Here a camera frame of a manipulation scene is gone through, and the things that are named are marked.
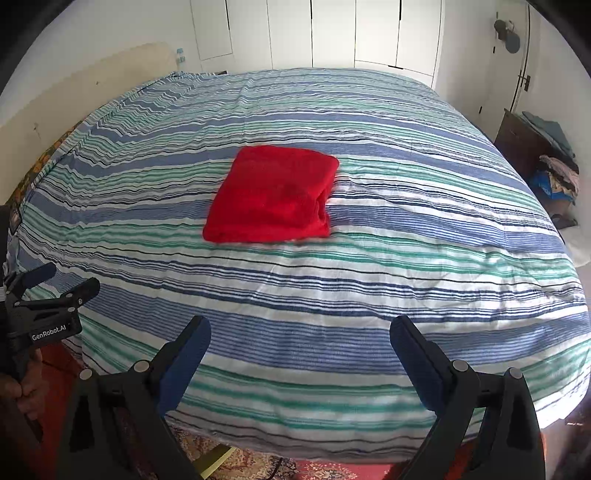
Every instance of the striped bedspread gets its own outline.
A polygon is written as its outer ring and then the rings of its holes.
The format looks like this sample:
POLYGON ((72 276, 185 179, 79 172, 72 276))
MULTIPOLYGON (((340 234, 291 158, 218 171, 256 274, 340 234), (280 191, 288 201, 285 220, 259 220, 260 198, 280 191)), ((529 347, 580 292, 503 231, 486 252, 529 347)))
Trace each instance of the striped bedspread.
POLYGON ((77 340, 98 371, 151 358, 195 314, 210 320, 211 346, 170 420, 232 445, 411 455, 434 416, 390 347, 399 314, 452 359, 521 368, 541 427, 587 389, 587 307, 548 216, 475 127, 404 77, 171 74, 92 113, 21 211, 19 268, 58 267, 31 298, 100 279, 77 340), (257 144, 339 159, 329 238, 203 240, 232 159, 257 144))

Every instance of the wardrobe door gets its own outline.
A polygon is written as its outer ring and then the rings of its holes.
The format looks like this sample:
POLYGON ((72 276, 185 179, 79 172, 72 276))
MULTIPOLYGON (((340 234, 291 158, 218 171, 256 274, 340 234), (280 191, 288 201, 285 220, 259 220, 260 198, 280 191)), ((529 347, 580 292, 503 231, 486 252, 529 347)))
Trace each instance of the wardrobe door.
POLYGON ((195 39, 201 60, 232 53, 228 13, 223 0, 191 0, 195 39))
POLYGON ((314 67, 355 66, 355 0, 312 0, 314 67))
POLYGON ((402 0, 396 66, 433 76, 441 0, 402 0))
POLYGON ((396 65, 400 3, 357 0, 356 10, 355 60, 396 65))
POLYGON ((388 65, 383 65, 381 63, 371 63, 369 61, 359 61, 355 60, 355 68, 356 69, 365 69, 365 70, 377 70, 379 72, 388 72, 388 73, 395 73, 396 75, 402 75, 404 77, 409 77, 414 80, 418 80, 421 83, 424 83, 428 87, 431 87, 433 84, 433 77, 429 75, 425 75, 424 73, 414 72, 412 70, 405 70, 405 69, 398 69, 396 67, 389 67, 388 65))
POLYGON ((267 0, 226 0, 226 5, 235 71, 271 69, 267 0))
POLYGON ((268 0, 274 69, 312 66, 310 0, 268 0))

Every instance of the pile of clothes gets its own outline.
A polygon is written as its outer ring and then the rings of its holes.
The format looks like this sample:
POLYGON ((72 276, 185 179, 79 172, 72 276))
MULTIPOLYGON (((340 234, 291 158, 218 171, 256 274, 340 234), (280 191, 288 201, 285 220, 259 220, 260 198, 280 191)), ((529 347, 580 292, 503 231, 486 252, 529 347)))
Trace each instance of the pile of clothes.
POLYGON ((552 200, 564 199, 573 203, 579 194, 579 174, 558 158, 547 155, 540 157, 538 170, 530 183, 541 188, 552 200))
POLYGON ((529 112, 523 112, 521 119, 548 140, 560 157, 540 157, 537 171, 530 179, 534 193, 541 190, 551 200, 574 203, 579 194, 579 166, 560 125, 529 112))

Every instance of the red towel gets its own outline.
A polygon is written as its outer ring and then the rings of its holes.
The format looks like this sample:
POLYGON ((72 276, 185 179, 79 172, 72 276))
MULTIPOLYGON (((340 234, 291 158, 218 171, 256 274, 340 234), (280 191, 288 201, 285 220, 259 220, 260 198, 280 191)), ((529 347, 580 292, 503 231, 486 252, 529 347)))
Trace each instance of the red towel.
POLYGON ((324 209, 339 161, 299 148, 244 147, 203 228, 209 242, 281 242, 329 236, 324 209))

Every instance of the wooden dresser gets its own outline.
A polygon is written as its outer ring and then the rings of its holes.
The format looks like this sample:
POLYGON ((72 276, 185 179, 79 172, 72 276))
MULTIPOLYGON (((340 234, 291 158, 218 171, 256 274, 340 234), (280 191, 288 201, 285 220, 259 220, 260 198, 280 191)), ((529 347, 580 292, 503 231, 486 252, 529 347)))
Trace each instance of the wooden dresser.
POLYGON ((507 109, 496 135, 495 147, 525 181, 534 174, 540 155, 563 156, 548 140, 507 109))

